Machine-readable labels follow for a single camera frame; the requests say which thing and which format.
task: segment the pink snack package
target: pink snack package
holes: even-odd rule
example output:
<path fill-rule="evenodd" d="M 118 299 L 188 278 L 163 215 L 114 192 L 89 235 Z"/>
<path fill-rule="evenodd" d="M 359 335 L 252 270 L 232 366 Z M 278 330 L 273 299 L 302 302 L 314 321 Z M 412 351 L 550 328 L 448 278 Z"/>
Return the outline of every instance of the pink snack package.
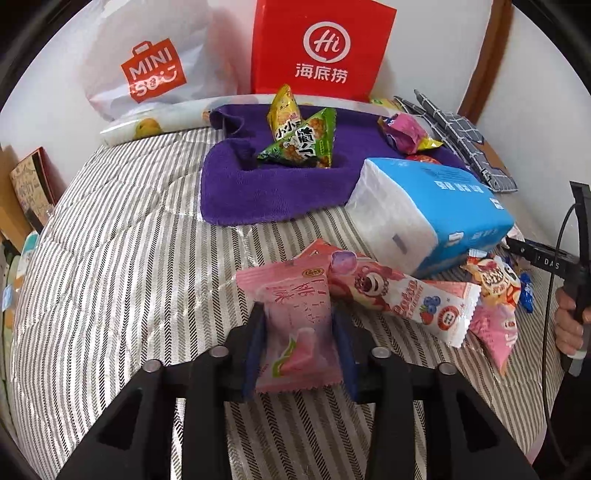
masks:
<path fill-rule="evenodd" d="M 515 310 L 503 303 L 480 304 L 474 311 L 470 331 L 485 344 L 491 360 L 504 376 L 518 337 Z"/>
<path fill-rule="evenodd" d="M 485 344 L 501 375 L 518 337 L 515 309 L 521 295 L 521 280 L 501 257 L 471 249 L 462 268 L 482 285 L 470 331 Z"/>
<path fill-rule="evenodd" d="M 391 147 L 406 154 L 415 154 L 421 141 L 428 137 L 424 128 L 408 113 L 397 113 L 390 118 L 380 118 L 379 126 Z"/>
<path fill-rule="evenodd" d="M 341 382 L 326 277 L 329 262 L 330 257 L 296 258 L 236 272 L 238 286 L 265 304 L 267 350 L 258 392 Z"/>
<path fill-rule="evenodd" d="M 332 296 L 422 323 L 446 344 L 462 346 L 480 295 L 478 285 L 417 280 L 322 239 L 314 241 L 298 257 L 315 255 L 330 256 L 328 280 Z"/>

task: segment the haidilao logo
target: haidilao logo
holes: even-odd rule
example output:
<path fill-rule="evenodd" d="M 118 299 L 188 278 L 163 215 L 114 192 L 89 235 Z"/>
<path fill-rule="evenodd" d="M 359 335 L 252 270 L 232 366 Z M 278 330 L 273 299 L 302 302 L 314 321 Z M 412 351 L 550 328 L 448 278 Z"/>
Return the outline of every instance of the haidilao logo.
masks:
<path fill-rule="evenodd" d="M 306 53 L 316 61 L 335 63 L 343 60 L 351 49 L 351 38 L 338 23 L 318 22 L 304 34 Z"/>

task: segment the metal bolt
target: metal bolt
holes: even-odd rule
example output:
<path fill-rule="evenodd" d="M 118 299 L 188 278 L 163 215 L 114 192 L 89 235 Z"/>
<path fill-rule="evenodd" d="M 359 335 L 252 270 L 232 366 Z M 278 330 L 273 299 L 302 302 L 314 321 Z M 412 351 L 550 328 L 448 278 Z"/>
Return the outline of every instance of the metal bolt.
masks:
<path fill-rule="evenodd" d="M 371 349 L 371 354 L 375 358 L 388 358 L 390 355 L 392 355 L 392 352 L 386 347 L 375 346 Z"/>
<path fill-rule="evenodd" d="M 215 357 L 215 358 L 221 358 L 221 357 L 227 356 L 229 353 L 230 353 L 230 350 L 228 350 L 223 345 L 217 345 L 209 351 L 209 355 L 211 355 L 212 357 Z"/>
<path fill-rule="evenodd" d="M 457 368 L 453 364 L 450 364 L 448 362 L 444 362 L 441 365 L 439 365 L 439 371 L 443 375 L 455 375 L 457 372 Z"/>
<path fill-rule="evenodd" d="M 156 360 L 155 358 L 153 358 L 152 360 L 148 360 L 146 363 L 144 363 L 142 365 L 142 368 L 150 374 L 157 370 L 160 370 L 161 366 L 162 364 L 160 363 L 160 360 Z"/>

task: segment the tissue pack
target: tissue pack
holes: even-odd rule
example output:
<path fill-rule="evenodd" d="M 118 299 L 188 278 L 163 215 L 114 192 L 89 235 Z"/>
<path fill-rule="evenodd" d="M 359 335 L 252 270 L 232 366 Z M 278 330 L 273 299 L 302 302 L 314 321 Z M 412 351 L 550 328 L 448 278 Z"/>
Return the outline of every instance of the tissue pack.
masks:
<path fill-rule="evenodd" d="M 376 259 L 421 278 L 492 250 L 515 223 L 459 168 L 368 158 L 346 209 Z"/>

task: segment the colorful wrapper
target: colorful wrapper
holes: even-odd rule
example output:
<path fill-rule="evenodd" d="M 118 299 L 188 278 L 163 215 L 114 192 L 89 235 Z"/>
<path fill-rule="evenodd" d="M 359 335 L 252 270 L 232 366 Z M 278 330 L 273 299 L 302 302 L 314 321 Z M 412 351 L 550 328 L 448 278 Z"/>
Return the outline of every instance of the colorful wrapper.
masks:
<path fill-rule="evenodd" d="M 425 129 L 408 113 L 395 113 L 389 118 L 380 117 L 378 125 L 388 145 L 402 153 L 415 154 L 443 145 L 429 137 Z"/>
<path fill-rule="evenodd" d="M 279 89 L 271 102 L 267 122 L 276 141 L 293 132 L 301 123 L 300 108 L 288 84 Z"/>
<path fill-rule="evenodd" d="M 336 110 L 324 108 L 295 130 L 276 141 L 258 159 L 289 167 L 324 167 L 332 165 Z"/>
<path fill-rule="evenodd" d="M 441 162 L 435 160 L 433 157 L 429 157 L 428 155 L 409 155 L 406 159 L 422 163 L 433 163 L 435 165 L 441 165 Z"/>
<path fill-rule="evenodd" d="M 330 256 L 331 296 L 421 323 L 446 344 L 461 347 L 478 302 L 479 286 L 417 280 L 322 239 L 310 244 L 299 257 L 315 255 Z"/>
<path fill-rule="evenodd" d="M 319 388 L 342 373 L 332 336 L 330 259 L 309 257 L 236 272 L 245 293 L 265 304 L 267 350 L 258 392 Z"/>
<path fill-rule="evenodd" d="M 521 280 L 519 303 L 527 313 L 534 313 L 534 289 L 531 286 L 531 278 L 526 272 L 523 272 L 519 276 L 519 280 Z"/>
<path fill-rule="evenodd" d="M 501 257 L 491 258 L 479 250 L 470 250 L 462 268 L 472 273 L 474 281 L 482 286 L 470 331 L 484 343 L 499 373 L 505 375 L 507 361 L 519 336 L 515 309 L 521 282 Z"/>

